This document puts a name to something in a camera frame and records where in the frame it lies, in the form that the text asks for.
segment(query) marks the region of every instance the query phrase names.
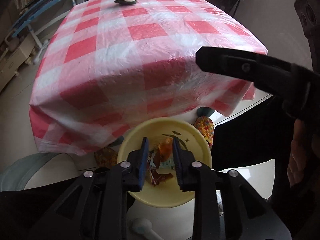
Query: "table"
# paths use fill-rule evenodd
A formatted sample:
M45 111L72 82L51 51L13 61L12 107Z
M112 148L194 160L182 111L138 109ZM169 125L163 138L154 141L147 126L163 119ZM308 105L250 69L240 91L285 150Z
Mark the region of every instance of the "table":
M39 151L84 155L139 123L198 106L228 116L247 81L203 73L201 46L267 53L236 20L205 0L91 0L72 8L50 41L30 99Z

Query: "checkered tablecloth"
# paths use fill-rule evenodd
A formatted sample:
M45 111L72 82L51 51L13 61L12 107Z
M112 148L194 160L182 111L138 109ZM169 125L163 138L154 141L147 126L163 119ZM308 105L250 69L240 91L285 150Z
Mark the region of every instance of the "checkered tablecloth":
M51 39L30 100L39 151L83 155L151 118L209 106L228 116L251 83L203 73L201 46L267 53L205 0L114 0L76 5Z

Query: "person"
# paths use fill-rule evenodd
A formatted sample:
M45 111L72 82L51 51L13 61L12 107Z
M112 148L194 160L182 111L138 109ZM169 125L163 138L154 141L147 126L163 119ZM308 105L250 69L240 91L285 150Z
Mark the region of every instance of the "person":
M309 158L304 146L306 127L300 120L289 117L281 105L282 100L273 96L218 125L212 145L213 168L219 171L275 158L275 182L269 203L294 239L317 239L320 236L317 205L320 186L311 187L302 196L294 191L294 186L303 182ZM315 135L312 141L316 154L320 152L320 140L317 139ZM0 192L2 237L26 238L30 228L74 180L23 191ZM127 209L133 204L131 198L129 196Z

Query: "gray green plastic object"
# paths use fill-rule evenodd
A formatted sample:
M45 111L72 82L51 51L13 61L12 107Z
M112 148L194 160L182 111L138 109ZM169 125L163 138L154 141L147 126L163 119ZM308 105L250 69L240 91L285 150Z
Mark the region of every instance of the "gray green plastic object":
M137 3L137 0L133 1L133 2L127 2L124 0L115 0L115 3L118 3L120 5L134 5Z

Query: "plastic table cover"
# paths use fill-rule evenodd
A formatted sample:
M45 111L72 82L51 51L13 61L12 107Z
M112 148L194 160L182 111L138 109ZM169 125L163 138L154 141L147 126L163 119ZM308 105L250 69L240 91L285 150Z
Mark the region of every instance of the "plastic table cover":
M202 72L201 46L267 54L246 28L205 0L76 5L39 66L30 121L39 151L84 155L139 123L199 106L228 116L250 82Z

